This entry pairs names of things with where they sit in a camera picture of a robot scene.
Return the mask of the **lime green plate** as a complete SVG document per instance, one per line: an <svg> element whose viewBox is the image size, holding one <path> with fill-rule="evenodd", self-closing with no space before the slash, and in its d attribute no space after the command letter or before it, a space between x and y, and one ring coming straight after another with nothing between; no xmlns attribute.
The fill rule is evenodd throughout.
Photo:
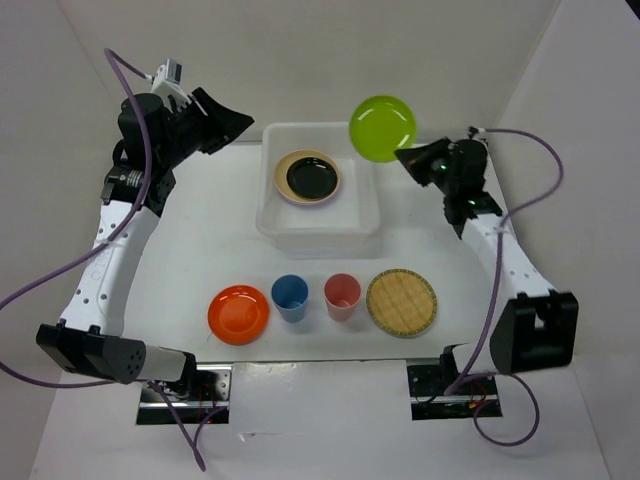
<svg viewBox="0 0 640 480"><path fill-rule="evenodd" d="M355 151L365 160L389 163L395 151L411 148L417 136L413 110L392 95L376 95L363 100L348 122Z"/></svg>

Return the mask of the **beige bear print plate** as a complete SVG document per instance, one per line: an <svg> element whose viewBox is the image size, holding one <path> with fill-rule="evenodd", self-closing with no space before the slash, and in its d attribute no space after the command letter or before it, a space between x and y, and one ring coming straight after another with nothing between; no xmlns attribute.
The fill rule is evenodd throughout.
<svg viewBox="0 0 640 480"><path fill-rule="evenodd" d="M286 194L286 195L295 194L287 184L286 173L287 173L288 168L291 166L291 164L295 160L298 160L298 159L304 158L304 157L318 157L318 158L321 158L323 160L328 161L336 169L336 171L338 173L338 186L337 186L336 190L332 193L332 194L336 195L338 193L339 189L340 189L340 186L341 186L341 172L340 172L337 164L335 163L335 161L333 159L331 159L328 155L326 155L326 154L324 154L324 153L322 153L320 151L316 151L316 150L296 150L296 151L293 151L291 153L286 154L284 157L282 157L279 160L279 162L276 164L276 167L274 169L274 177L273 177L273 183L274 183L277 191L279 193L283 193L283 194Z"/></svg>

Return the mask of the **black plastic plate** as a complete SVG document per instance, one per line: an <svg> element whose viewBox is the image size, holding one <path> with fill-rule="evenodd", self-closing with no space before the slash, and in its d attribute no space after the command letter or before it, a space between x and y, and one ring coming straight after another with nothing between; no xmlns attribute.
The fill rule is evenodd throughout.
<svg viewBox="0 0 640 480"><path fill-rule="evenodd" d="M326 160L304 157L288 168L286 180L291 190L306 200L321 200L332 194L338 186L338 173Z"/></svg>

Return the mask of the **pink plastic cup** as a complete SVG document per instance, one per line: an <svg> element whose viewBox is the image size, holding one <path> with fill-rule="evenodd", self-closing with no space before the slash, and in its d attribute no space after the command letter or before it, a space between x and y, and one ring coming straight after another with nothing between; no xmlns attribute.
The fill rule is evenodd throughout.
<svg viewBox="0 0 640 480"><path fill-rule="evenodd" d="M337 273L329 277L324 285L329 317L336 322L348 320L360 301L361 293L360 283L352 275Z"/></svg>

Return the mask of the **blue plastic cup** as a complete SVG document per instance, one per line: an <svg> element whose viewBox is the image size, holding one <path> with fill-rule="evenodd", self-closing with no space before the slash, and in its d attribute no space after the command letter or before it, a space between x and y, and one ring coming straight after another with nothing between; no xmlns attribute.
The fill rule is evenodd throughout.
<svg viewBox="0 0 640 480"><path fill-rule="evenodd" d="M271 299L283 320L288 323L298 323L304 318L308 298L308 284L297 275L283 275L271 287Z"/></svg>

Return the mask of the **lilac plastic plate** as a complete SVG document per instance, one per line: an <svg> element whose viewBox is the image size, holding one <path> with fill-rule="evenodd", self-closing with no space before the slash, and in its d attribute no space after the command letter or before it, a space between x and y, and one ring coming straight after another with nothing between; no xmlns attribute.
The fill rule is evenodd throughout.
<svg viewBox="0 0 640 480"><path fill-rule="evenodd" d="M335 197L335 195L331 194L331 195L328 195L328 196L326 196L324 198L320 198L320 199L308 199L308 198L300 197L300 196L295 195L295 194L286 195L286 194L280 193L280 197L283 200L285 200L285 201L287 201L287 202L289 202L289 203L291 203L293 205L306 207L306 206L317 206L317 205L321 205L321 204L327 203L327 202L331 201Z"/></svg>

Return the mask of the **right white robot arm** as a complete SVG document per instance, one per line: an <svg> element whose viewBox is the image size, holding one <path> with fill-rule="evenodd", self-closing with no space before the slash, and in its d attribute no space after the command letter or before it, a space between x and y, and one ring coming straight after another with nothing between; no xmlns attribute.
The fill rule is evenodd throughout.
<svg viewBox="0 0 640 480"><path fill-rule="evenodd" d="M578 300L546 280L509 232L511 215L485 189L486 144L442 138L398 149L395 156L419 185L438 188L448 224L493 278L476 345L445 350L452 360L438 369L442 388L462 392L482 373L512 375L568 366L574 354Z"/></svg>

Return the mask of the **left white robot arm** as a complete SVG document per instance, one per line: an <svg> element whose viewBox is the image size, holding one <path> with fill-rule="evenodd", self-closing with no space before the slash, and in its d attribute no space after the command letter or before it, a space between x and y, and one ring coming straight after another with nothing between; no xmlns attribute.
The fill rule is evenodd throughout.
<svg viewBox="0 0 640 480"><path fill-rule="evenodd" d="M122 102L122 138L101 192L94 241L100 251L87 262L58 322L41 325L36 335L64 371L121 384L163 382L180 400L197 392L195 356L124 337L125 308L145 245L175 186L174 168L195 152L216 153L253 122L202 88L184 104L153 93Z"/></svg>

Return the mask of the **white plastic bin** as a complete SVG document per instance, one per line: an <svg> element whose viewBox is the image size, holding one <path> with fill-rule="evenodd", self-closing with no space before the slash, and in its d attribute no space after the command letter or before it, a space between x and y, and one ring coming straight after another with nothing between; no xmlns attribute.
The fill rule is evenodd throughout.
<svg viewBox="0 0 640 480"><path fill-rule="evenodd" d="M335 161L341 186L317 206L280 197L274 183L279 160L296 150L316 150ZM262 136L256 228L280 250L298 258L373 258L382 249L373 165L354 150L345 122L274 123Z"/></svg>

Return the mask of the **round bamboo woven plate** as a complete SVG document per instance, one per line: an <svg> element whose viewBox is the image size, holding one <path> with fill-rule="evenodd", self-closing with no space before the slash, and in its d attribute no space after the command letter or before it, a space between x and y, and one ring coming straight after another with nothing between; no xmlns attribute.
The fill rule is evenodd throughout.
<svg viewBox="0 0 640 480"><path fill-rule="evenodd" d="M388 269L376 275L367 287L365 303L374 324L397 338L424 334L438 313L431 284L408 269Z"/></svg>

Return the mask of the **orange plastic plate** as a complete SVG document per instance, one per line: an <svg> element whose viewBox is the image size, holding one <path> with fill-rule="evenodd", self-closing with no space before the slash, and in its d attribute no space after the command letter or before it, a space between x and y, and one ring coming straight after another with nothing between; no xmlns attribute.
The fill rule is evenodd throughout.
<svg viewBox="0 0 640 480"><path fill-rule="evenodd" d="M250 285L232 285L211 301L207 321L222 342L241 346L257 340L267 327L270 309L265 296Z"/></svg>

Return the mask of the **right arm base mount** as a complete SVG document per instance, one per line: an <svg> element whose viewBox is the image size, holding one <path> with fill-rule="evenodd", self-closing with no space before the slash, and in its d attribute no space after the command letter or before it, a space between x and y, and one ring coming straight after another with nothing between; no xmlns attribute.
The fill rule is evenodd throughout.
<svg viewBox="0 0 640 480"><path fill-rule="evenodd" d="M411 416L413 421L501 417L496 382L493 378L474 380L446 396L440 365L407 365Z"/></svg>

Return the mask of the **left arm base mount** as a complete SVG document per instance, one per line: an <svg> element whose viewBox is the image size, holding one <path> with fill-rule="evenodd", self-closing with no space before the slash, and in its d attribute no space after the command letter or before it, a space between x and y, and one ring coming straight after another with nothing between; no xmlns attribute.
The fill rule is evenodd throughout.
<svg viewBox="0 0 640 480"><path fill-rule="evenodd" d="M175 424L163 395L171 402L185 425L227 424L233 366L199 363L192 384L179 385L156 381L162 393L144 384L141 390L136 424L143 426Z"/></svg>

